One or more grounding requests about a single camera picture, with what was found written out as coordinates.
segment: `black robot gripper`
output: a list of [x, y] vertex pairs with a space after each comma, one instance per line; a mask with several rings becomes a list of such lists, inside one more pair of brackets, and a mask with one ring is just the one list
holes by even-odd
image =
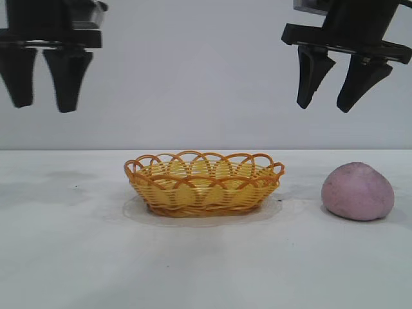
[[50, 69], [61, 113], [77, 109], [79, 92], [101, 48], [98, 27], [107, 5], [94, 0], [6, 0], [8, 29], [0, 30], [0, 74], [17, 108], [33, 104], [37, 48]]
[[300, 81], [297, 103], [304, 109], [312, 101], [335, 62], [329, 51], [351, 55], [348, 74], [337, 99], [347, 113], [374, 85], [392, 72], [388, 61], [408, 64], [412, 49], [383, 41], [383, 36], [401, 0], [322, 0], [328, 4], [321, 28], [287, 24], [282, 40], [298, 45]]

